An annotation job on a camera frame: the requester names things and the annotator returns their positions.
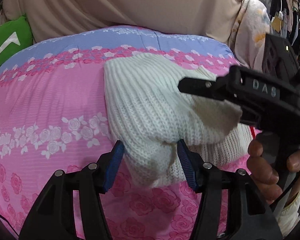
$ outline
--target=red trim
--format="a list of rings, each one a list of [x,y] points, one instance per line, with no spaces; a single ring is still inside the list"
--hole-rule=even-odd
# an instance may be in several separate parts
[[[255,133],[254,128],[252,126],[250,126],[250,131],[251,131],[252,138],[255,139],[256,138],[256,133]]]

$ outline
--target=green cushion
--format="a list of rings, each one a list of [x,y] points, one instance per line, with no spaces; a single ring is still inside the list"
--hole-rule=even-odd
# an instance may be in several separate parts
[[[25,16],[0,26],[0,66],[11,56],[33,44],[29,23]]]

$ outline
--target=pink flower pattern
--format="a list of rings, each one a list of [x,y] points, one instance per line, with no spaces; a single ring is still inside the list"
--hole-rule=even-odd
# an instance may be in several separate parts
[[[236,60],[233,57],[225,56],[224,58],[220,58],[209,55],[198,55],[193,52],[176,52],[174,50],[155,51],[153,49],[137,49],[134,47],[117,47],[114,49],[101,48],[100,50],[78,49],[71,53],[66,51],[58,55],[53,55],[50,58],[35,59],[29,63],[26,62],[19,66],[17,70],[7,70],[4,73],[4,78],[3,74],[0,75],[0,79],[3,78],[0,80],[0,87],[8,87],[14,82],[13,75],[15,75],[15,77],[20,77],[23,75],[35,76],[52,72],[57,73],[61,68],[63,69],[64,65],[70,63],[76,64],[73,69],[78,66],[82,67],[91,64],[102,66],[104,62],[111,58],[129,57],[132,56],[132,53],[135,51],[150,51],[151,53],[158,55],[167,54],[171,57],[171,61],[183,68],[194,69],[197,65],[203,65],[205,68],[218,75],[225,74],[227,72],[226,68],[232,64],[236,64]],[[104,57],[104,53],[107,52],[113,53],[113,57]],[[73,56],[79,53],[82,54],[82,57],[73,59]],[[27,71],[28,67],[31,65],[35,65],[34,68]],[[96,157],[98,159],[100,154],[108,152],[112,148],[112,143],[106,141],[106,139],[103,145],[105,146],[99,151],[96,152],[94,150],[93,153],[91,153],[93,159],[96,159]],[[222,169],[228,171],[235,171],[238,168],[247,169],[247,158],[246,155],[234,163],[223,166]],[[51,169],[42,172],[39,170],[38,177],[28,177],[21,169],[16,167],[13,168],[11,163],[8,161],[4,162],[4,160],[5,159],[2,161],[0,158],[0,214],[11,223],[17,232],[20,232],[32,204],[38,197],[37,193],[42,190],[43,185],[51,176]],[[87,165],[87,163],[81,164],[81,162],[80,165],[78,165],[78,162],[73,163],[76,165],[66,165],[65,167],[57,167],[55,165],[52,170],[54,168],[55,170],[63,168],[69,173],[79,171],[81,170],[80,166],[83,167]],[[102,202],[105,215],[109,218],[107,219],[107,223],[114,240],[189,239],[201,196],[200,194],[195,194],[185,181],[172,185],[171,187],[147,189],[144,191],[133,185],[127,168],[120,167],[115,183],[109,191],[110,192],[102,199]],[[226,225],[226,204],[226,192],[224,192],[222,195],[219,232],[222,232],[222,230],[224,231]],[[82,228],[77,231],[77,235],[83,237],[84,234]]]

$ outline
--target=ribbed knit fabric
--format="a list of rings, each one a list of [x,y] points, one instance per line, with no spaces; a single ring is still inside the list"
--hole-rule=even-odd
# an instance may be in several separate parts
[[[247,152],[252,137],[248,126],[238,125],[240,107],[179,92],[183,77],[215,80],[205,68],[185,70],[145,53],[107,61],[104,75],[109,127],[114,141],[125,145],[136,184],[157,187],[185,180],[176,153],[180,139],[215,165]]]

